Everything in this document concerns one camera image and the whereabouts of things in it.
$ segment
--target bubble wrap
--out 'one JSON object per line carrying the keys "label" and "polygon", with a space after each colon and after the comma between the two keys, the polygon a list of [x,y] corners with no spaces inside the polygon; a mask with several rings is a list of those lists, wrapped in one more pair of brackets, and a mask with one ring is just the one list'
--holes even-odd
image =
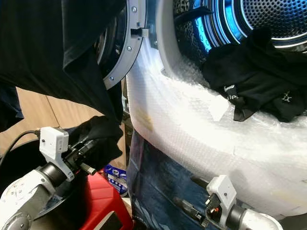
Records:
{"label": "bubble wrap", "polygon": [[238,199],[256,210],[307,213],[307,118],[286,124],[258,112],[235,122],[234,107],[196,83],[201,73],[192,64],[178,67],[182,75],[166,76],[159,51],[144,39],[127,75],[134,128],[207,181],[229,175]]}

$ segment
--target washing machine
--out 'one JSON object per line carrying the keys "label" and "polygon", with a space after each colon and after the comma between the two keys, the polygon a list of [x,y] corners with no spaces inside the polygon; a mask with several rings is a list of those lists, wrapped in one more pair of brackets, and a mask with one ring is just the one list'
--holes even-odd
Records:
{"label": "washing machine", "polygon": [[[174,24],[200,7],[213,13]],[[127,73],[135,130],[207,181],[227,174],[238,199],[257,211],[277,219],[307,213],[307,117],[281,123],[257,112],[233,121],[234,106],[200,71],[210,49],[240,44],[260,27],[270,27],[277,49],[306,53],[307,1],[128,0],[119,18],[97,42],[97,56],[108,89]]]}

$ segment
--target red stool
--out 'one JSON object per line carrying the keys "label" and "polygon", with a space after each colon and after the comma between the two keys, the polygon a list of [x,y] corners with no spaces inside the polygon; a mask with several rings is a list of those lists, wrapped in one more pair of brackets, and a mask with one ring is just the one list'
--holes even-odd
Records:
{"label": "red stool", "polygon": [[89,216],[81,230],[94,230],[94,229],[110,229],[108,225],[105,228],[101,228],[106,219],[114,220],[114,213],[117,217],[115,219],[120,222],[119,227],[116,230],[132,230],[132,219],[118,194],[118,191],[109,184],[99,173],[94,176],[88,176],[88,210]]}

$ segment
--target washing machine drum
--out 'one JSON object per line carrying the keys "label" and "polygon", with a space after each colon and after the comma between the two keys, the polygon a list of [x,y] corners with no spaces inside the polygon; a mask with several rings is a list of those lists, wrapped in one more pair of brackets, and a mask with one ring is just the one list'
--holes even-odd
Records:
{"label": "washing machine drum", "polygon": [[271,29],[276,48],[307,50],[306,0],[175,0],[174,14],[200,6],[213,14],[176,27],[179,48],[195,62],[204,61],[212,47],[240,43],[261,27]]}

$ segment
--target white connector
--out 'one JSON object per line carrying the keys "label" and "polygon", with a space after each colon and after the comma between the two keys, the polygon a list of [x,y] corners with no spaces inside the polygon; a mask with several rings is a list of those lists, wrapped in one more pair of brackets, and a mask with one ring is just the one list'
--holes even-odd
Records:
{"label": "white connector", "polygon": [[40,129],[39,150],[47,162],[51,162],[67,176],[69,181],[74,179],[72,171],[64,163],[62,153],[68,150],[68,132],[52,127]]}

